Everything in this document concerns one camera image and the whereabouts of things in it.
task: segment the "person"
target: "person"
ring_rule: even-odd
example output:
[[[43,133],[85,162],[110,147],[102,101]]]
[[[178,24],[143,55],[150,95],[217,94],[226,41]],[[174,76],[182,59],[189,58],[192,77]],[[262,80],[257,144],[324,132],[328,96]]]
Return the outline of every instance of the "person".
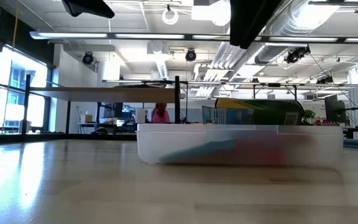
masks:
[[[152,123],[165,124],[170,122],[169,114],[166,103],[156,103],[152,112]]]

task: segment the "wooden board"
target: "wooden board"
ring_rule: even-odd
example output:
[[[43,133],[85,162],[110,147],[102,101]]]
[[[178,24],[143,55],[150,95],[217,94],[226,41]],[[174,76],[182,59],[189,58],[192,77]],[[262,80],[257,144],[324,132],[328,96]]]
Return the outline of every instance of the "wooden board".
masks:
[[[30,93],[73,102],[175,102],[175,90],[167,88],[32,87]]]

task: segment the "black overhead object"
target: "black overhead object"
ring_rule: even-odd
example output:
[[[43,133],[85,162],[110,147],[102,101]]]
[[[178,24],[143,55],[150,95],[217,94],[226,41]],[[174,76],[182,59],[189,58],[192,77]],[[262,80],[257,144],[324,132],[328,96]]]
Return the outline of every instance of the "black overhead object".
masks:
[[[230,0],[230,44],[247,49],[280,3],[281,0]]]
[[[114,12],[103,0],[63,0],[62,2],[66,11],[73,17],[83,12],[109,19],[114,17]]]

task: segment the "translucent plastic container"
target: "translucent plastic container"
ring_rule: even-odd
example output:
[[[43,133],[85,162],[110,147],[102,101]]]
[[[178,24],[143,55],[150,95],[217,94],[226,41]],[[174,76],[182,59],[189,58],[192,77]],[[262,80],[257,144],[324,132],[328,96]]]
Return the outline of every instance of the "translucent plastic container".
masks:
[[[341,127],[139,124],[137,147],[148,163],[334,167]]]

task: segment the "pink shirt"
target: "pink shirt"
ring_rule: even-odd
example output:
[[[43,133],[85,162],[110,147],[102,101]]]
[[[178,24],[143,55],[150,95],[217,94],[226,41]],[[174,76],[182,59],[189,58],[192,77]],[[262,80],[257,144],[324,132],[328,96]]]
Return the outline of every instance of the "pink shirt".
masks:
[[[167,122],[170,122],[168,111],[165,110],[164,116],[162,118],[160,118],[160,116],[157,115],[156,111],[153,111],[152,123],[154,123],[154,124],[165,124]]]

